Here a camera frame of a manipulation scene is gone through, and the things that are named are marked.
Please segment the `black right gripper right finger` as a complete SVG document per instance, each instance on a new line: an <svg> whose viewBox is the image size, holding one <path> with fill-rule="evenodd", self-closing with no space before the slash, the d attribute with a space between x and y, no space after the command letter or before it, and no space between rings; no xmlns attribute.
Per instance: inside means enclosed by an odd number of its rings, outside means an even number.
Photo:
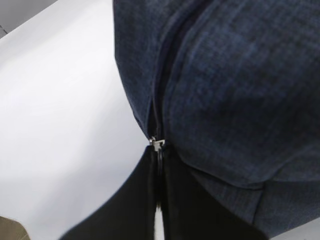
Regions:
<svg viewBox="0 0 320 240"><path fill-rule="evenodd" d="M171 147L161 149L161 210L166 240L266 240L216 201Z"/></svg>

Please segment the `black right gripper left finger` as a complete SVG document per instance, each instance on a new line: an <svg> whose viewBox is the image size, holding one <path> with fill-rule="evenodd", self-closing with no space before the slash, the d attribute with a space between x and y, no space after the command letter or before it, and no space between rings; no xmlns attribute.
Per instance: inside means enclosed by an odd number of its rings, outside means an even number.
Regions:
<svg viewBox="0 0 320 240"><path fill-rule="evenodd" d="M157 207L157 154L147 146L125 183L63 240L153 240Z"/></svg>

